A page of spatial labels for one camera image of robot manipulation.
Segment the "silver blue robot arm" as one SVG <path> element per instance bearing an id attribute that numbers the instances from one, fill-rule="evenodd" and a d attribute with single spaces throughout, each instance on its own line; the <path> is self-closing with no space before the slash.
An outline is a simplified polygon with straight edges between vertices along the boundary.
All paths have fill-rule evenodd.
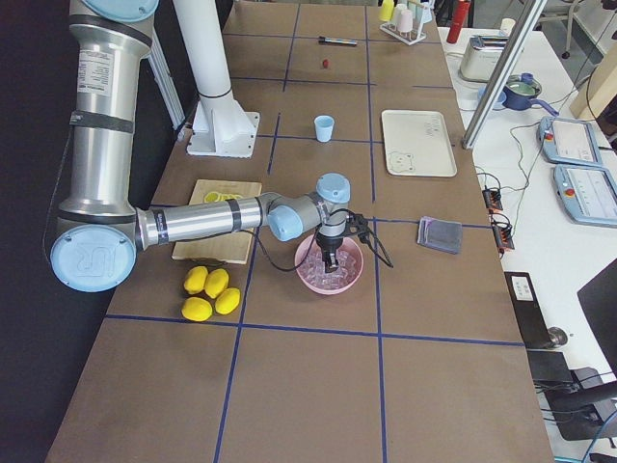
<path id="1" fill-rule="evenodd" d="M 78 40 L 69 196 L 58 211 L 51 266 L 65 285 L 99 292 L 123 282 L 140 251 L 268 227 L 281 241 L 315 231 L 328 270 L 337 266 L 351 186 L 328 173 L 298 198 L 254 198 L 141 210 L 128 200 L 140 63 L 153 45 L 154 1 L 74 1 L 69 29 Z"/>

